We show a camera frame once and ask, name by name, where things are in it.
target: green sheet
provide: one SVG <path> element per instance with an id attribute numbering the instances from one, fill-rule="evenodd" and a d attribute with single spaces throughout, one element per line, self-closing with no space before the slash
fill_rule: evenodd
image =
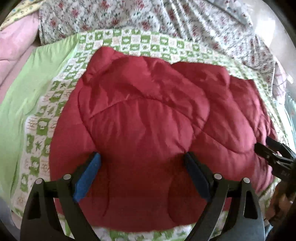
<path id="1" fill-rule="evenodd" d="M 0 105 L 0 197 L 8 204 L 18 182 L 26 118 L 36 111 L 39 97 L 72 57 L 78 37 L 35 49 Z"/>

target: yellow patterned fabric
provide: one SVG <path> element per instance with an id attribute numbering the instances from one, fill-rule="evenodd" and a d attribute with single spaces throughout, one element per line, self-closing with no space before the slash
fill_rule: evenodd
<path id="1" fill-rule="evenodd" d="M 7 26 L 11 25 L 15 21 L 38 11 L 45 0 L 23 0 L 21 1 L 6 17 L 2 25 L 0 26 L 0 31 L 2 31 Z"/>

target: green and white patterned blanket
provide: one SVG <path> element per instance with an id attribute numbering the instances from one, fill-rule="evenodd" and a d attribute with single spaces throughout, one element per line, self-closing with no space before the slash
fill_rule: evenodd
<path id="1" fill-rule="evenodd" d="M 228 72 L 241 79 L 253 79 L 268 113 L 273 121 L 281 142 L 286 142 L 286 133 L 278 112 L 269 97 L 267 83 L 262 76 L 236 60 L 222 55 L 202 44 L 184 41 L 180 38 L 169 37 L 156 32 L 136 29 L 107 29 L 95 30 L 78 34 L 76 54 L 70 58 L 63 70 L 53 78 L 46 94 L 38 103 L 38 111 L 27 118 L 25 122 L 25 143 L 20 159 L 20 172 L 15 192 L 12 195 L 13 210 L 21 217 L 33 183 L 37 178 L 50 180 L 49 151 L 50 143 L 59 116 L 78 79 L 85 72 L 92 55 L 101 46 L 110 46 L 127 55 L 151 56 L 162 58 L 169 63 L 178 61 L 200 62 L 226 67 Z M 276 181 L 261 195 L 262 211 L 268 205 Z M 218 234 L 225 222 L 224 212 L 217 224 L 214 235 Z M 66 221 L 61 216 L 65 232 L 70 234 Z M 192 225 L 176 227 L 163 232 L 124 233 L 95 228 L 102 241 L 119 240 L 184 240 L 192 229 Z"/>

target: bedding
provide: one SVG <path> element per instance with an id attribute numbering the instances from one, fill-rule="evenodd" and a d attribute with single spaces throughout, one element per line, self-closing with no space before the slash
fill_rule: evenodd
<path id="1" fill-rule="evenodd" d="M 55 0 L 47 0 L 41 6 L 39 16 L 41 44 L 53 43 L 86 30 L 122 27 L 160 32 L 206 44 L 258 71 L 272 94 L 275 61 L 268 47 L 252 28 L 210 2 L 60 0 L 57 4 Z"/>
<path id="2" fill-rule="evenodd" d="M 252 20 L 247 12 L 247 7 L 239 0 L 207 0 L 213 5 L 223 9 L 229 15 L 246 26 L 252 26 Z"/>
<path id="3" fill-rule="evenodd" d="M 285 105 L 279 104 L 278 102 L 276 102 L 276 108 L 281 117 L 281 121 L 283 123 L 285 132 L 287 133 L 288 146 L 291 148 L 292 151 L 296 153 L 295 142 L 294 142 L 295 131 L 294 131 L 293 123 L 291 121 L 291 117 L 289 116 L 288 109 L 285 108 Z"/>
<path id="4" fill-rule="evenodd" d="M 0 85 L 0 104 L 2 103 L 7 90 L 13 83 L 13 81 L 16 79 L 20 71 L 22 70 L 22 67 L 25 65 L 26 61 L 28 60 L 29 56 L 31 55 L 32 51 L 36 48 L 37 46 L 32 44 L 26 52 L 19 58 L 15 66 L 12 68 L 10 73 L 7 75 L 7 77 L 4 79 L 2 84 Z"/>
<path id="5" fill-rule="evenodd" d="M 293 98 L 290 96 L 289 93 L 286 93 L 285 96 L 285 104 L 283 105 L 279 105 L 282 107 L 283 110 L 285 110 L 284 112 L 287 115 L 287 119 L 288 121 L 286 121 L 286 129 L 290 130 L 290 135 L 292 135 L 292 138 L 294 140 L 294 142 L 292 142 L 292 140 L 289 142 L 291 143 L 291 149 L 296 153 L 296 130 L 295 130 L 295 126 L 296 126 L 296 103 L 293 100 Z"/>
<path id="6" fill-rule="evenodd" d="M 11 194 L 16 188 L 24 139 L 24 123 L 35 113 L 39 97 L 46 91 L 75 50 L 77 36 L 53 45 L 36 48 L 20 74 L 8 89 L 0 105 L 0 197 L 11 207 Z"/>
<path id="7" fill-rule="evenodd" d="M 16 188 L 15 191 L 13 188 L 11 199 L 13 210 L 19 216 L 22 215 L 31 185 L 34 183 L 36 178 L 42 177 L 45 180 L 49 180 L 50 171 L 48 168 L 48 156 L 50 141 L 53 137 L 57 120 L 65 102 L 68 100 L 72 90 L 74 89 L 77 80 L 85 72 L 91 56 L 100 46 L 110 46 L 117 51 L 129 55 L 163 58 L 169 63 L 188 61 L 220 65 L 226 67 L 228 72 L 237 78 L 253 79 L 260 96 L 266 105 L 268 115 L 273 121 L 279 141 L 286 143 L 286 133 L 284 132 L 274 103 L 270 98 L 269 91 L 263 77 L 257 71 L 246 67 L 238 61 L 202 44 L 184 41 L 180 38 L 173 38 L 168 35 L 150 31 L 136 29 L 107 29 L 81 33 L 76 35 L 76 37 L 79 39 L 79 42 L 75 42 L 74 44 L 77 46 L 73 52 L 73 57 L 68 60 L 61 72 L 52 79 L 47 91 L 39 100 L 37 110 L 34 112 L 32 111 L 30 115 L 23 116 L 23 118 L 27 117 L 26 121 L 23 119 L 25 121 L 25 144 L 21 145 L 19 143 L 19 170 L 16 172 Z M 57 98 L 58 101 L 54 103 L 50 102 L 49 99 L 53 96 Z M 39 136 L 36 132 L 39 126 L 39 120 L 45 122 L 42 122 L 42 125 L 46 124 L 44 126 L 46 135 L 44 136 Z M 14 129 L 15 126 L 18 126 L 15 123 L 7 123 L 7 125 L 10 129 Z M 7 148 L 6 145 L 11 144 L 12 143 L 2 143 L 0 146 Z M 276 183 L 277 180 L 275 180 L 263 193 L 260 194 L 260 205 L 262 211 L 264 211 L 265 207 L 268 205 Z M 223 227 L 225 218 L 226 213 L 223 213 L 220 217 L 220 221 L 216 227 L 214 235 L 218 234 L 219 230 Z M 155 239 L 160 241 L 168 239 L 183 240 L 190 232 L 191 228 L 192 225 L 187 225 L 161 232 L 136 234 L 123 233 L 106 228 L 96 228 L 96 231 L 99 238 L 102 240 L 115 240 L 116 238 L 135 240 L 138 238 L 147 238 L 149 240 Z"/>
<path id="8" fill-rule="evenodd" d="M 285 96 L 286 96 L 286 87 L 287 87 L 287 74 L 280 64 L 280 62 L 276 59 L 276 67 L 274 72 L 274 83 L 272 87 L 272 95 L 277 101 L 278 104 L 285 104 Z"/>
<path id="9" fill-rule="evenodd" d="M 22 0 L 1 24 L 0 31 L 19 19 L 38 11 L 43 2 L 44 0 Z"/>
<path id="10" fill-rule="evenodd" d="M 150 43 L 148 37 L 143 33 L 142 42 Z M 176 48 L 177 40 L 160 36 L 160 47 L 166 46 Z M 72 88 L 70 80 L 58 85 L 45 111 Z M 248 177 L 256 193 L 273 180 L 272 168 L 254 151 L 256 142 L 276 139 L 265 106 L 252 80 L 229 76 L 223 67 L 169 64 L 101 47 L 64 101 L 55 112 L 60 117 L 49 148 L 50 178 L 73 173 L 92 152 L 100 153 L 102 166 L 79 202 L 93 226 L 142 232 L 197 222 L 206 201 L 185 168 L 187 151 L 226 179 Z M 49 143 L 48 126 L 45 116 L 38 120 L 39 142 Z"/>
<path id="11" fill-rule="evenodd" d="M 0 31 L 0 85 L 18 59 L 34 42 L 38 26 L 38 14 L 33 13 Z"/>

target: pink blanket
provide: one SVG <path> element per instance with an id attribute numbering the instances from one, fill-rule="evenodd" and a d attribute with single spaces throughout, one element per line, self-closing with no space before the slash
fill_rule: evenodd
<path id="1" fill-rule="evenodd" d="M 79 203 L 93 226 L 142 232 L 196 222 L 206 202 L 183 164 L 187 151 L 226 179 L 250 178 L 257 193 L 273 179 L 254 152 L 256 142 L 276 137 L 252 80 L 220 66 L 170 65 L 101 47 L 81 79 L 50 102 L 72 86 L 56 110 L 50 176 L 61 178 L 93 151 L 101 154 L 98 175 Z M 49 121 L 39 119 L 38 135 L 47 135 Z"/>
<path id="2" fill-rule="evenodd" d="M 0 31 L 0 88 L 19 58 L 34 42 L 38 26 L 38 12 L 35 12 Z"/>

